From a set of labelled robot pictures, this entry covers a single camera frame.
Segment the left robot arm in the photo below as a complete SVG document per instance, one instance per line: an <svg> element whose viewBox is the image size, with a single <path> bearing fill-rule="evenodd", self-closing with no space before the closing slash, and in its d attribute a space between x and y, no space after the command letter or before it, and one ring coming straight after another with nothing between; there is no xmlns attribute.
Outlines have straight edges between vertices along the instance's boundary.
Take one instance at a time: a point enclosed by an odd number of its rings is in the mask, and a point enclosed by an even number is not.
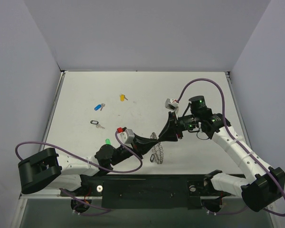
<svg viewBox="0 0 285 228"><path fill-rule="evenodd" d="M47 148L18 163L22 194L32 194L45 187L64 188L82 196L87 193L88 183L81 175L99 177L113 172L113 166L135 156L140 162L158 139L140 137L136 134L116 135L121 144L115 148L109 144L100 147L90 157L82 158L58 146L46 144Z"/></svg>

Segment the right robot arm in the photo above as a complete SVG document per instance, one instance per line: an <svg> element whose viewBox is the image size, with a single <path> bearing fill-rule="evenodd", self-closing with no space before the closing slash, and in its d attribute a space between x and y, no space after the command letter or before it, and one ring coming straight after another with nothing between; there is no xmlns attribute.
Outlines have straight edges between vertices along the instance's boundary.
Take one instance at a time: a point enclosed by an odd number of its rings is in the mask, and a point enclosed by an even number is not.
<svg viewBox="0 0 285 228"><path fill-rule="evenodd" d="M222 114L213 114L206 106L204 96L189 99L190 115L178 115L179 103L167 99L168 121L159 135L161 142L176 142L184 131L196 128L219 145L243 172L239 178L215 170L204 177L203 190L207 194L223 191L241 197L253 211L259 212L282 197L285 172L263 161L239 136Z"/></svg>

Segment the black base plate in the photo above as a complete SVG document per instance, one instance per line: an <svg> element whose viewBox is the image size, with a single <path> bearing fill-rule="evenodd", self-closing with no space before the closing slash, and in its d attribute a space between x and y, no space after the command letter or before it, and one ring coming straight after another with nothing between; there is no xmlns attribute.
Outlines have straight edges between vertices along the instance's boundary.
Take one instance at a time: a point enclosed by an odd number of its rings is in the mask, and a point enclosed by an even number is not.
<svg viewBox="0 0 285 228"><path fill-rule="evenodd" d="M81 175L77 197L101 197L108 209L200 209L205 200L221 204L227 193L208 190L202 174Z"/></svg>

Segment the blue tag key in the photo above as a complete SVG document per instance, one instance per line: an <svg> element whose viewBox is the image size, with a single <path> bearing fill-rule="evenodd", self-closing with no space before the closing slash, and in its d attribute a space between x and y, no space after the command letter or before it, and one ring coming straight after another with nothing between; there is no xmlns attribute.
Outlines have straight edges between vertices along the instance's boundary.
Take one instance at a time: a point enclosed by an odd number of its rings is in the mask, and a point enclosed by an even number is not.
<svg viewBox="0 0 285 228"><path fill-rule="evenodd" d="M94 110L95 111L98 111L98 110L100 110L100 111L102 111L102 109L105 107L105 104L99 104L99 105L97 105L95 108L94 108Z"/></svg>

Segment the yellow tag key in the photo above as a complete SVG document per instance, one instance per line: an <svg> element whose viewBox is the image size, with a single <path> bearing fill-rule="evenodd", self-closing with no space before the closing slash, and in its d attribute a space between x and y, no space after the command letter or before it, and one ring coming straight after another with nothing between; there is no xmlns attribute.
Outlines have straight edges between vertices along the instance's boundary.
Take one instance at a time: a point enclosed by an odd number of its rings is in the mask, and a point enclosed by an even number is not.
<svg viewBox="0 0 285 228"><path fill-rule="evenodd" d="M126 98L126 96L124 94L120 94L120 101L124 102L127 101L128 99Z"/></svg>

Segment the metal key organizer disc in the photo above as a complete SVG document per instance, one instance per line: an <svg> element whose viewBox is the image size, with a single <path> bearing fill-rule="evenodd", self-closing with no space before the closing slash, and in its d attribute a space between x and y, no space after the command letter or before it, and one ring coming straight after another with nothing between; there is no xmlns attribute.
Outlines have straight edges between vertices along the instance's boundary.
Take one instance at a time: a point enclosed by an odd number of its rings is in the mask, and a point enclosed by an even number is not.
<svg viewBox="0 0 285 228"><path fill-rule="evenodd" d="M163 147L161 144L154 146L151 149L151 153L155 155L156 161L154 163L163 164L164 154L163 154Z"/></svg>

